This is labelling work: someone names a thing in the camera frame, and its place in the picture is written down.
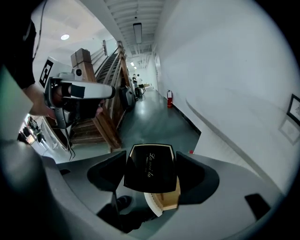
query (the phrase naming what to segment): floor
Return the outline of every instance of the floor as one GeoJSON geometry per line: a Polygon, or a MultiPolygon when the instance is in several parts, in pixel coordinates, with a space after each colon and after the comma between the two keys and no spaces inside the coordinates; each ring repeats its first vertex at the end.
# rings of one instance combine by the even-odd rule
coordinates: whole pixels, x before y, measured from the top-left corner
{"type": "MultiPolygon", "coordinates": [[[[43,130],[43,134],[46,139],[46,142],[44,144],[39,144],[35,141],[32,144],[32,147],[35,149],[35,151],[41,156],[53,158],[57,164],[69,161],[70,152],[65,151],[58,144],[55,144],[57,141],[54,142],[53,138],[50,137],[47,131],[43,130]]],[[[72,161],[97,157],[110,153],[110,148],[105,142],[75,145],[72,147],[72,149],[75,152],[75,157],[71,158],[72,161]]]]}
{"type": "MultiPolygon", "coordinates": [[[[145,92],[142,99],[136,102],[134,109],[126,114],[120,136],[122,150],[127,151],[127,156],[132,146],[139,143],[170,144],[174,152],[188,153],[195,149],[199,140],[199,135],[181,115],[175,109],[167,108],[166,99],[157,91],[145,92]]],[[[117,188],[117,197],[122,195],[132,196],[134,201],[121,214],[127,214],[132,209],[148,207],[144,194],[124,187],[123,180],[117,188]]],[[[129,235],[143,240],[148,239],[174,212],[174,210],[165,211],[162,216],[143,223],[138,230],[131,231],[129,235]]]]}
{"type": "Polygon", "coordinates": [[[121,126],[123,149],[129,154],[134,144],[165,143],[174,152],[194,150],[199,135],[157,91],[145,92],[134,109],[127,113],[121,126]]]}

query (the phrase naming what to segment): wooden staircase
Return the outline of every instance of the wooden staircase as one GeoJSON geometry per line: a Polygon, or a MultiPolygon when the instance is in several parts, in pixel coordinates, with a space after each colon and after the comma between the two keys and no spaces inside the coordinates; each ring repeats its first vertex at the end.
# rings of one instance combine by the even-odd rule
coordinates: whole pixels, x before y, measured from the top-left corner
{"type": "Polygon", "coordinates": [[[119,91],[121,85],[129,85],[128,75],[124,77],[124,70],[122,69],[124,64],[124,50],[121,43],[119,43],[118,48],[107,57],[95,71],[95,80],[98,83],[108,84],[114,86],[116,89],[115,97],[105,101],[103,104],[104,111],[99,116],[102,119],[102,132],[105,133],[101,133],[99,130],[98,123],[100,123],[100,121],[97,121],[96,123],[95,119],[79,121],[71,128],[71,143],[73,145],[106,141],[112,149],[121,147],[117,127],[121,122],[125,111],[122,108],[119,91]]]}
{"type": "MultiPolygon", "coordinates": [[[[109,84],[116,89],[115,97],[107,99],[103,104],[103,112],[97,117],[78,121],[69,132],[71,145],[107,142],[111,149],[121,148],[121,140],[117,132],[118,125],[124,117],[119,96],[121,86],[130,86],[125,52],[121,42],[118,48],[106,57],[102,49],[92,56],[90,52],[79,49],[71,56],[72,67],[82,70],[82,80],[109,84]]],[[[60,129],[54,129],[55,121],[44,117],[46,124],[60,145],[68,150],[67,139],[60,129]]]]}

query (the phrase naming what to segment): ceiling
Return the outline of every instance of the ceiling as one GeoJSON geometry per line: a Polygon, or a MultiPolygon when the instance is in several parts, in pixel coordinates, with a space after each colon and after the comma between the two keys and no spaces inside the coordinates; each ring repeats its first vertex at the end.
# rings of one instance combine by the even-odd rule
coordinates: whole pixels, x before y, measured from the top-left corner
{"type": "Polygon", "coordinates": [[[151,52],[165,0],[104,0],[132,55],[151,52]],[[134,23],[142,23],[142,43],[136,44],[134,23]]]}
{"type": "Polygon", "coordinates": [[[154,35],[165,0],[80,0],[123,43],[127,61],[135,58],[138,68],[145,68],[152,52],[154,35]],[[142,43],[136,44],[134,23],[142,24],[142,43]]]}
{"type": "MultiPolygon", "coordinates": [[[[37,47],[43,3],[35,9],[31,19],[36,27],[34,52],[37,47]]],[[[40,77],[48,56],[71,65],[70,56],[80,48],[91,54],[102,48],[102,41],[112,39],[104,25],[76,0],[49,0],[45,6],[40,46],[33,62],[35,80],[40,77]],[[68,40],[61,40],[69,34],[68,40]]]]}

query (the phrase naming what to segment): staircase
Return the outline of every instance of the staircase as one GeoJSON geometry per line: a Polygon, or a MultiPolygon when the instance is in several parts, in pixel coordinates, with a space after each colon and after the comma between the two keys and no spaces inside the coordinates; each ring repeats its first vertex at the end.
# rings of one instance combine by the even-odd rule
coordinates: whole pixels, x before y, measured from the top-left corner
{"type": "Polygon", "coordinates": [[[119,63],[119,56],[117,53],[113,53],[108,58],[108,60],[104,64],[103,68],[99,72],[99,74],[97,76],[97,82],[110,85],[113,80],[113,75],[117,69],[118,63],[119,63]]]}
{"type": "MultiPolygon", "coordinates": [[[[119,97],[121,84],[126,84],[124,70],[122,68],[125,67],[125,73],[127,73],[123,48],[120,49],[119,46],[109,57],[105,57],[104,53],[100,50],[91,56],[91,60],[96,81],[98,83],[111,85],[116,89],[115,97],[105,101],[104,112],[101,114],[102,118],[106,119],[108,123],[108,125],[103,126],[103,128],[107,129],[111,127],[114,129],[114,132],[116,132],[125,113],[119,97]]],[[[72,126],[70,137],[73,145],[107,141],[101,135],[92,119],[79,121],[75,126],[72,126]]]]}

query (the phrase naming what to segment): person's arm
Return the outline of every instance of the person's arm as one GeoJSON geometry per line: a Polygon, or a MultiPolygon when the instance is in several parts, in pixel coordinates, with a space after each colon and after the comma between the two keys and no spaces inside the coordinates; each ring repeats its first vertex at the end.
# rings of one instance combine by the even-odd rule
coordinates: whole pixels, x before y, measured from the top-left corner
{"type": "Polygon", "coordinates": [[[23,92],[33,102],[32,109],[29,112],[31,115],[49,116],[49,117],[55,119],[54,111],[46,106],[44,93],[36,85],[36,83],[30,85],[27,88],[24,88],[23,92]]]}

